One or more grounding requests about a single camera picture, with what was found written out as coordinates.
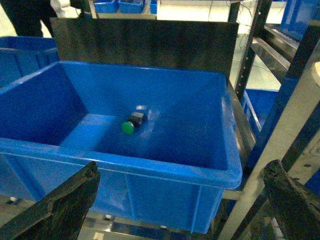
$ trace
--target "floor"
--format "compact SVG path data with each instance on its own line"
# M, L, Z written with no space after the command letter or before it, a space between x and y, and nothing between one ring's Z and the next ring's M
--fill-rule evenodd
M238 22L240 23L239 34L236 41L234 57L232 61L230 81L234 85L237 80L237 73L240 66L240 61L243 55L243 49L246 44L246 37L249 30L247 25L251 22L251 12L253 12L254 1L243 1L245 7L240 10ZM271 12L269 14L268 23L280 23L285 7L285 2L273 3ZM158 19L160 20L191 20L191 21L226 21L228 18L229 1L161 1L161 6L158 9ZM15 36L12 25L6 18L3 9L0 6L0 36ZM47 28L42 24L42 31L44 37L51 37ZM280 83L267 69L266 65L259 57L256 57L251 70L247 88L255 89L270 89L278 90ZM0 226L13 218L16 214L11 211L12 207L6 202L9 200L6 196L0 196ZM30 201L23 201L20 203L23 208L32 204ZM89 213L88 215L95 219L104 219L103 214ZM142 223L134 223L128 220L128 224L139 225ZM107 240L103 232L86 229L85 227L79 235L79 240ZM192 239L203 239L202 236L194 237Z

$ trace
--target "green button cap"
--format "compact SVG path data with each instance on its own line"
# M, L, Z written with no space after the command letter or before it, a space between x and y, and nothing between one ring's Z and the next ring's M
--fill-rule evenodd
M132 122L126 121L121 124L121 129L124 131L126 134L131 135L135 131L135 126L133 125Z

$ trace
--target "blue crate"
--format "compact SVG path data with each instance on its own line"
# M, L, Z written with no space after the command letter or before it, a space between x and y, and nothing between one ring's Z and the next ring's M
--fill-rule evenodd
M98 0L94 3L95 11L99 14L115 14L118 11L118 0Z
M241 182L222 73L57 62L0 89L0 109L0 161L36 200L93 160L91 211L206 233ZM134 111L146 121L127 135Z
M150 1L150 13L157 14L157 0Z
M0 87L58 60L53 38L0 37Z
M277 94L277 90L250 88L247 88L243 94L241 105L256 138L265 124ZM249 159L246 167L253 168L256 163L257 159Z
M302 40L319 0L287 0L281 30L292 38Z
M119 7L123 14L141 14L145 7L145 1L136 0L136 2L130 3L119 0Z

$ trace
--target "black pants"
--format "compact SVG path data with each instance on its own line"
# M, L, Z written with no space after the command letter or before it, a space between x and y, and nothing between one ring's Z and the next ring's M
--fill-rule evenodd
M0 3L18 36L43 37L40 20L53 36L50 18L57 14L50 0L0 0Z

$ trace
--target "black panel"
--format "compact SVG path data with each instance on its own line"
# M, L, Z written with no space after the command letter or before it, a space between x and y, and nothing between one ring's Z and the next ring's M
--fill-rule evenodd
M230 75L238 24L51 19L61 60L216 71Z

